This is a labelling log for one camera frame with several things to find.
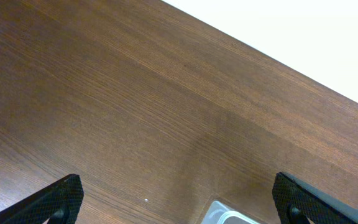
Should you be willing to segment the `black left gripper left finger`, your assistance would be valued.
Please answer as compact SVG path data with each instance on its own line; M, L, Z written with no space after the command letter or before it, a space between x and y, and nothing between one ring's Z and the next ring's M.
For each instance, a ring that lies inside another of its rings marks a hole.
M84 198L78 174L69 174L0 212L0 224L72 224Z

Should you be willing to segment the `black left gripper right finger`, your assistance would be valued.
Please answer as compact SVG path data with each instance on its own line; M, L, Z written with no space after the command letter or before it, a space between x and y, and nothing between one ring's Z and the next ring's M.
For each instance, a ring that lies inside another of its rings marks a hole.
M282 223L358 223L358 210L285 172L276 174L272 196Z

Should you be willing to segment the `clear plastic container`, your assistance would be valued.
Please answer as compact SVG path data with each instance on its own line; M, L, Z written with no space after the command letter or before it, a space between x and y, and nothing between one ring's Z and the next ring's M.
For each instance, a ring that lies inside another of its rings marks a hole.
M209 206L201 224L259 224L259 222L215 200Z

